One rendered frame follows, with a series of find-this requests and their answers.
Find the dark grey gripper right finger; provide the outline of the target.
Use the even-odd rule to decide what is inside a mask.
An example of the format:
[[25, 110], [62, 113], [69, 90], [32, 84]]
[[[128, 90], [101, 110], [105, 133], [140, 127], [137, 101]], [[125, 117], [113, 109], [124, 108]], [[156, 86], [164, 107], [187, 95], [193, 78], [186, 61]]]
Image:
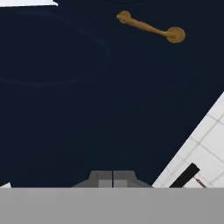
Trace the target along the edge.
[[151, 186], [138, 179], [134, 171], [113, 171], [113, 187], [137, 188]]

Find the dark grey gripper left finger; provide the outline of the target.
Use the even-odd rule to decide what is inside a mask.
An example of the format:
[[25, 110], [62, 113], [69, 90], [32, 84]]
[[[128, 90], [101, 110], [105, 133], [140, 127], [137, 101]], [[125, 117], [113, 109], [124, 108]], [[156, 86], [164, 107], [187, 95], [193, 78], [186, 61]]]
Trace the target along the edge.
[[75, 187], [112, 187], [112, 171], [91, 171], [89, 178], [75, 185]]

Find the dark navy cabinet door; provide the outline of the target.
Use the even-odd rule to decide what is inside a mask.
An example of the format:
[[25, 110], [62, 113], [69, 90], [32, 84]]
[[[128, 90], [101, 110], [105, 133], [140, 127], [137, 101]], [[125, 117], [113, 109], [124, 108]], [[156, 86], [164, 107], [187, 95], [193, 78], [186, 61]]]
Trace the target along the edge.
[[223, 91], [224, 0], [0, 8], [0, 183], [70, 187], [93, 170], [152, 183]]

